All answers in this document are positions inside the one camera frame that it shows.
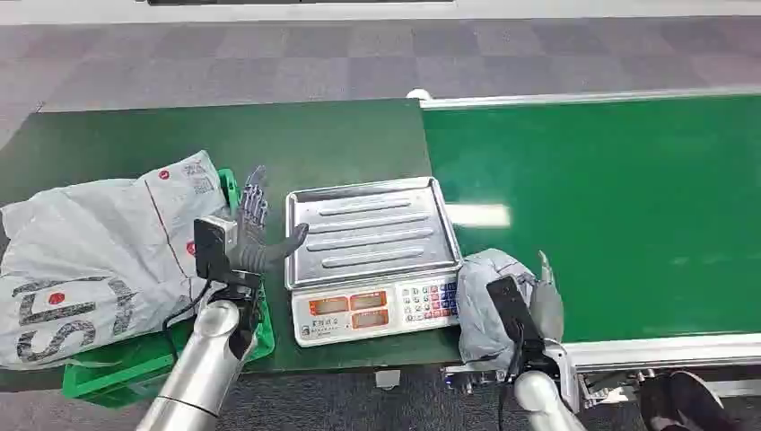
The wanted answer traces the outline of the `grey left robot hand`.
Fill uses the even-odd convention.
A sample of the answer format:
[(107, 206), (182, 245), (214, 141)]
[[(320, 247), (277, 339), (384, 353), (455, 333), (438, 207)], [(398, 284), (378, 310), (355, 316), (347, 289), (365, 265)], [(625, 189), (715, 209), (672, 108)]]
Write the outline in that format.
[(258, 165), (247, 177), (236, 211), (237, 244), (229, 254), (232, 269), (263, 274), (283, 263), (306, 240), (309, 225), (298, 224), (279, 243), (267, 244), (266, 220), (268, 202), (265, 195), (267, 171)]

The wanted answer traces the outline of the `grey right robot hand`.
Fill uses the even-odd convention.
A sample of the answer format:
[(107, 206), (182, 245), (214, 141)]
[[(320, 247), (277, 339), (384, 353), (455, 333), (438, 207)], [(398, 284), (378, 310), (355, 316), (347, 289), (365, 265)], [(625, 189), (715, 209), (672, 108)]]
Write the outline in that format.
[(531, 293), (529, 312), (543, 338), (560, 343), (564, 335), (563, 300), (547, 255), (539, 251), (538, 256), (541, 275)]

